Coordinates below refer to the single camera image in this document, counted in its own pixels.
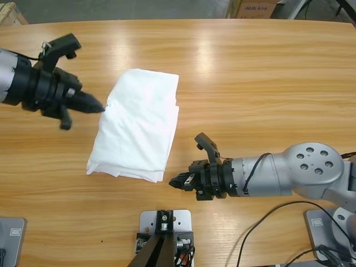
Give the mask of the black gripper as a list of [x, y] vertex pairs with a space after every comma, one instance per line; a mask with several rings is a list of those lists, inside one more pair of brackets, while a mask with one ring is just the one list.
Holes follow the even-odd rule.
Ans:
[[180, 190], [195, 191], [198, 201], [236, 197], [232, 163], [233, 159], [230, 158], [215, 165], [208, 160], [194, 161], [188, 172], [178, 174], [170, 180], [169, 185]]
[[21, 104], [26, 111], [40, 111], [43, 116], [58, 119], [62, 130], [72, 126], [68, 108], [83, 113], [104, 112], [102, 103], [81, 88], [76, 76], [58, 67], [47, 72], [24, 57], [4, 60], [4, 103]]

